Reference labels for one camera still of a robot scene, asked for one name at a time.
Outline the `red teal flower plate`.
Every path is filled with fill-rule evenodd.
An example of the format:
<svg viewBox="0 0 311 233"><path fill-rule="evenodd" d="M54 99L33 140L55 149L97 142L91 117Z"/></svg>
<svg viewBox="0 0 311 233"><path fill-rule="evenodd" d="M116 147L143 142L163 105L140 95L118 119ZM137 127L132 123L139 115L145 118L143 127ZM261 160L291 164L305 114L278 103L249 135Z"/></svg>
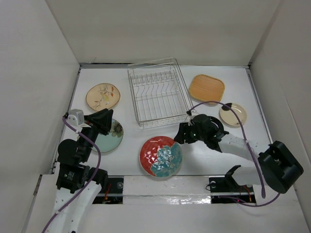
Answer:
<svg viewBox="0 0 311 233"><path fill-rule="evenodd" d="M140 149L139 163L149 175L166 179L181 168L183 154L180 145L167 136L148 139Z"/></svg>

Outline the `black round plate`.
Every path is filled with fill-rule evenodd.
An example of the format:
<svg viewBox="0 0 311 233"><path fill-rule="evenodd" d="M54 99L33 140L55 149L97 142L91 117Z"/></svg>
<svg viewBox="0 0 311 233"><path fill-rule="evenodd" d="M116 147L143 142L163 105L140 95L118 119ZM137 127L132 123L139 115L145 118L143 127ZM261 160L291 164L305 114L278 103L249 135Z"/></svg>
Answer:
<svg viewBox="0 0 311 233"><path fill-rule="evenodd" d="M210 134L217 134L224 132L224 126L222 122L213 116L208 116L209 124L208 124L208 132Z"/></svg>

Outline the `woven bamboo square tray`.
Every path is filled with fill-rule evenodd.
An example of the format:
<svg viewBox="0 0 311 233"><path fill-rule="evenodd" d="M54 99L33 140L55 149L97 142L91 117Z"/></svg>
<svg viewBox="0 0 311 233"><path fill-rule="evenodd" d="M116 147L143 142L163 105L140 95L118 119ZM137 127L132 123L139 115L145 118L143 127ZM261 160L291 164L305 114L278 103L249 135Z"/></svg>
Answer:
<svg viewBox="0 0 311 233"><path fill-rule="evenodd" d="M201 102L220 102L224 91L225 84L223 81L205 74L196 75L189 87L190 96Z"/></svg>

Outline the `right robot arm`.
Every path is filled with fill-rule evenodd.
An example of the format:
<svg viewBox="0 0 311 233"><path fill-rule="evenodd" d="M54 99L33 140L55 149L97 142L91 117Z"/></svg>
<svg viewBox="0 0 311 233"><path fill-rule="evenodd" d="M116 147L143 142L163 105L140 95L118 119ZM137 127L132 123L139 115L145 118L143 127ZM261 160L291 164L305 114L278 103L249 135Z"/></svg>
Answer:
<svg viewBox="0 0 311 233"><path fill-rule="evenodd" d="M256 184L267 185L285 194L304 173L303 167L284 143L275 141L266 145L237 137L225 131L219 119L205 114L180 123L174 140L179 144L202 141L211 150L252 161L254 165L251 167L235 165L227 172L224 181L230 191L242 185Z"/></svg>

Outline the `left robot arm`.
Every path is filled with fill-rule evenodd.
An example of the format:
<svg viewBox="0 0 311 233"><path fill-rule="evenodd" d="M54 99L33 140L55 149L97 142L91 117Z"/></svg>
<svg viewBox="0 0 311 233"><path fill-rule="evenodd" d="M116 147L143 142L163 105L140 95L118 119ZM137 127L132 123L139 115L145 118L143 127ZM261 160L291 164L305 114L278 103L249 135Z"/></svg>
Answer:
<svg viewBox="0 0 311 233"><path fill-rule="evenodd" d="M109 134L112 116L112 109L90 115L72 109L63 115L63 123L78 138L65 139L58 145L56 198L52 217L43 228L44 233L79 232L96 196L108 188L108 174L99 168L102 156L95 141L98 135ZM93 149L98 152L96 167L85 165Z"/></svg>

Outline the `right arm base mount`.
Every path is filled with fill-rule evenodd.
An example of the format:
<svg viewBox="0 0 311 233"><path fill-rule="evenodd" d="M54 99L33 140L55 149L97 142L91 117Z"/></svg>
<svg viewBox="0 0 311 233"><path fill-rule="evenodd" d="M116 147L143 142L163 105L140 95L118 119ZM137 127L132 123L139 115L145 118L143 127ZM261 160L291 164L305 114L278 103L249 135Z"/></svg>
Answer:
<svg viewBox="0 0 311 233"><path fill-rule="evenodd" d="M225 176L211 176L205 187L210 192L212 204L227 203L256 203L253 187L238 185Z"/></svg>

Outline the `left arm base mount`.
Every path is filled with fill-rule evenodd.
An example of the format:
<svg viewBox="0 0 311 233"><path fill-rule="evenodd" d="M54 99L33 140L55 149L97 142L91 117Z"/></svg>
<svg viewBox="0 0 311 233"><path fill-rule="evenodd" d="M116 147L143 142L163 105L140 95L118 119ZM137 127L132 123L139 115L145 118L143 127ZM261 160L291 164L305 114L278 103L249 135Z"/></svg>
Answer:
<svg viewBox="0 0 311 233"><path fill-rule="evenodd" d="M109 176L106 188L96 196L92 204L123 204L123 176Z"/></svg>

